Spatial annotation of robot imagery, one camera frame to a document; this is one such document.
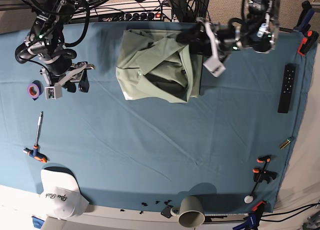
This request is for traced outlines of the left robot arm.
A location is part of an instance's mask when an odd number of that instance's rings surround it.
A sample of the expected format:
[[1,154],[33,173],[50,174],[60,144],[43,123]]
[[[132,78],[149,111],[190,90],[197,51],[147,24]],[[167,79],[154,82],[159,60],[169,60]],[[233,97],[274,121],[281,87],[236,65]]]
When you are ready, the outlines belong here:
[[275,48],[280,1],[242,0],[240,18],[233,17],[227,25],[221,25],[198,17],[195,26],[179,33],[176,41],[189,45],[192,54],[206,57],[203,66],[217,78],[225,71],[224,62],[233,51],[253,49],[267,54]]

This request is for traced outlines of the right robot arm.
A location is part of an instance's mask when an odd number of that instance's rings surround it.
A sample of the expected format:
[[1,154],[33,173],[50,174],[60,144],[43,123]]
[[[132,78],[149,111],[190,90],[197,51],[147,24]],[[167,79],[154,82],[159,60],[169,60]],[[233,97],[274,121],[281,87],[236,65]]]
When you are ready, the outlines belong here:
[[[24,39],[15,50],[15,59],[19,64],[33,63],[38,57],[37,65],[41,67],[40,75],[45,86],[35,80],[27,87],[28,95],[37,100],[44,95],[47,100],[61,98],[63,90],[70,93],[80,91],[87,93],[90,89],[88,70],[95,69],[86,61],[74,63],[77,57],[73,49],[80,44],[89,28],[90,8],[86,0],[47,0],[40,5],[30,0],[37,9],[36,19]],[[86,13],[84,28],[78,40],[67,43],[63,34],[67,24],[78,8],[83,7]]]

